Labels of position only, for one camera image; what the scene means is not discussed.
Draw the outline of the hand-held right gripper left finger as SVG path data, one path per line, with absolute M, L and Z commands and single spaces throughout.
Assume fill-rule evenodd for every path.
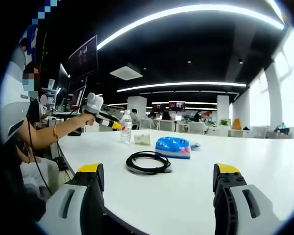
M 99 235 L 104 217 L 103 164 L 79 168 L 47 201 L 38 222 L 48 235 Z

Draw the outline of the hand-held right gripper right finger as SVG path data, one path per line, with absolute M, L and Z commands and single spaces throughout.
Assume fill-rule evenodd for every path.
M 236 167 L 214 164 L 213 192 L 216 235 L 273 235 L 282 227 L 270 199 Z

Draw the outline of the person's left hand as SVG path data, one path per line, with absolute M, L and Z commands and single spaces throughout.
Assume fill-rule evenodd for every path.
M 93 114 L 82 113 L 81 114 L 82 124 L 92 126 L 96 120 Z

